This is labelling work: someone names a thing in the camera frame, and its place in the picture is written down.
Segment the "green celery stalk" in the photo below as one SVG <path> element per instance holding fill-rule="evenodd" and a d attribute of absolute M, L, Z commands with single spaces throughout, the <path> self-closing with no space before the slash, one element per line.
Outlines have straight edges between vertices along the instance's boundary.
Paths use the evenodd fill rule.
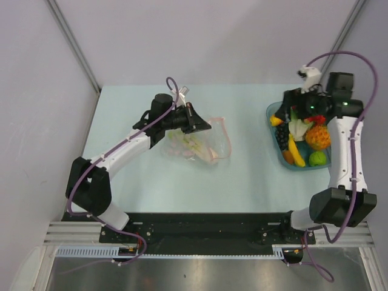
<path fill-rule="evenodd" d="M 175 156 L 183 156 L 186 159 L 199 158 L 208 164 L 214 164 L 221 158 L 215 150 L 194 133 L 185 134 L 175 130 L 167 135 L 167 139 L 169 141 L 167 152 Z"/>

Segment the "clear zip top bag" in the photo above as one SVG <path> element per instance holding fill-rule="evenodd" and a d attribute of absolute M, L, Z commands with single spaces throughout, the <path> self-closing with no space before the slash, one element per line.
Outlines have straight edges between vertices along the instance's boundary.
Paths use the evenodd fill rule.
<path fill-rule="evenodd" d="M 176 161 L 198 161 L 215 165 L 232 154 L 226 120 L 224 117 L 207 119 L 211 129 L 185 134 L 180 129 L 167 132 L 162 142 L 161 154 Z"/>

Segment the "orange toy pineapple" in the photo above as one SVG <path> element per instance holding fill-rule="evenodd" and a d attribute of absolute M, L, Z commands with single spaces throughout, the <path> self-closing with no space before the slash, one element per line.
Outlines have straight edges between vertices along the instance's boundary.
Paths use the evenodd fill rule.
<path fill-rule="evenodd" d="M 326 125 L 316 125 L 307 131 L 306 143 L 314 150 L 321 151 L 331 145 L 330 133 Z"/>

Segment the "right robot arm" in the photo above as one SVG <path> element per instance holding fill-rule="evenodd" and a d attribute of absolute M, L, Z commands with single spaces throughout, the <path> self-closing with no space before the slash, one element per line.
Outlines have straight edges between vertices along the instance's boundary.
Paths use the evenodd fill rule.
<path fill-rule="evenodd" d="M 325 118 L 329 132 L 330 181 L 328 188 L 313 195 L 308 207 L 290 212 L 289 222 L 279 228 L 286 243 L 294 243 L 302 231 L 319 229 L 326 224 L 356 227 L 376 207 L 377 196 L 370 193 L 364 179 L 361 158 L 361 135 L 364 105 L 352 99 L 353 75 L 331 73 L 326 90 L 319 90 L 321 72 L 314 67 L 298 71 L 304 84 L 285 91 L 275 117 L 291 121 L 291 109 L 301 119 L 316 116 Z"/>

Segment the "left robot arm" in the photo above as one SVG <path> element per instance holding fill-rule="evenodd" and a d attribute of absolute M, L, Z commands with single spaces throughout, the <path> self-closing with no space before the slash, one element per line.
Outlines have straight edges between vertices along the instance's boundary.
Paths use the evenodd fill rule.
<path fill-rule="evenodd" d="M 134 157 L 148 151 L 162 140 L 166 131 L 180 129 L 184 134 L 210 130 L 191 103 L 177 105 L 172 96 L 157 94 L 133 130 L 119 144 L 92 159 L 76 158 L 72 163 L 65 196 L 68 212 L 76 204 L 86 214 L 113 227 L 113 236 L 120 242 L 133 238 L 130 218 L 112 201 L 112 178 Z"/>

